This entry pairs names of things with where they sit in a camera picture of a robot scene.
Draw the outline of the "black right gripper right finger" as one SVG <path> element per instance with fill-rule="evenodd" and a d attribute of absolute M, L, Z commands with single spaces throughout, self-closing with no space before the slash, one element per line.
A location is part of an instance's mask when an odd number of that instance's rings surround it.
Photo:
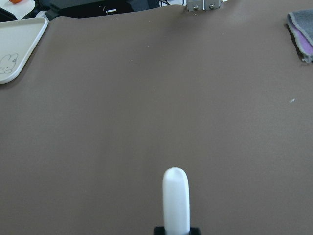
<path fill-rule="evenodd" d="M 189 235 L 201 235 L 201 230 L 198 227 L 191 227 Z"/>

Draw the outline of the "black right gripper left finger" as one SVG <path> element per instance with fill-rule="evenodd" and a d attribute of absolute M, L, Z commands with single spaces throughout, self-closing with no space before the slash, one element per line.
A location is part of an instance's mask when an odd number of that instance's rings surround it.
<path fill-rule="evenodd" d="M 154 227 L 153 235 L 166 235 L 164 226 Z"/>

